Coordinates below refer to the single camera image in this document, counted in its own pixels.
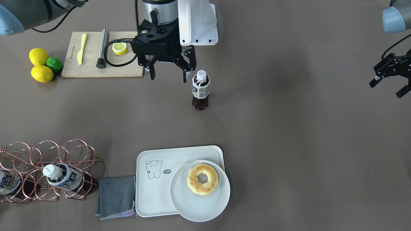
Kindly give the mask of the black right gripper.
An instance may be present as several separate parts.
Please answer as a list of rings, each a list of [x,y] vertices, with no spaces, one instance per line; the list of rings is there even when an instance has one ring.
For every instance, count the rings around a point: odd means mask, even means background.
[[[183,71],[183,83],[187,75],[196,69],[195,48],[180,45],[179,21],[156,25],[143,20],[137,28],[138,35],[131,42],[132,50],[137,54],[138,64],[150,72],[151,80],[156,77],[154,64],[158,62],[174,63]]]

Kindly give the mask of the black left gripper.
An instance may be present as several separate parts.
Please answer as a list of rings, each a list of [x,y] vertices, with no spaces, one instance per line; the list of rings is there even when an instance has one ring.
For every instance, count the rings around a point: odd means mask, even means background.
[[[394,58],[395,54],[388,55],[387,60],[381,60],[374,66],[376,76],[369,82],[371,88],[374,88],[383,78],[389,76],[402,76],[410,79],[410,57]],[[398,98],[402,98],[411,91],[411,85],[405,85],[396,92]]]

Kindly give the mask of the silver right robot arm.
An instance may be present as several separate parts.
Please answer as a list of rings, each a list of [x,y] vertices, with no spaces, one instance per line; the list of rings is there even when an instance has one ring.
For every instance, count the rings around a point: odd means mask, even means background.
[[[10,36],[23,33],[28,29],[36,30],[39,25],[51,22],[58,17],[66,19],[75,8],[80,8],[85,0],[2,0],[1,35]],[[196,56],[193,45],[183,48],[179,39],[179,14],[176,0],[144,0],[145,19],[137,24],[137,35],[134,38],[104,40],[101,54],[96,66],[104,68],[123,67],[135,59],[138,65],[149,71],[151,79],[155,78],[154,64],[170,62],[176,64],[186,75],[196,68]],[[108,47],[116,42],[129,43],[135,56],[123,64],[113,64],[107,59]]]

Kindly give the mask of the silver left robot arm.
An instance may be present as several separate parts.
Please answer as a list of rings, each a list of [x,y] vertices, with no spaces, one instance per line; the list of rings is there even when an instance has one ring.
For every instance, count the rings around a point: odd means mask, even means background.
[[[386,33],[396,33],[409,30],[411,28],[411,3],[409,0],[392,0],[389,7],[382,12],[382,24]],[[402,98],[411,90],[411,55],[407,51],[405,55],[397,56],[394,53],[388,53],[402,41],[410,38],[410,35],[397,41],[395,44],[387,48],[379,63],[374,66],[376,76],[369,83],[371,88],[374,88],[382,79],[391,76],[401,76],[408,80],[408,83],[403,86],[396,96]]]

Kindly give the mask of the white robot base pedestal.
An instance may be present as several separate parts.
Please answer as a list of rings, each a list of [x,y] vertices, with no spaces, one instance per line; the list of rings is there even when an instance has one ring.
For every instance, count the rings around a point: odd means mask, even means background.
[[[179,42],[181,46],[218,44],[215,5],[208,0],[179,0]]]

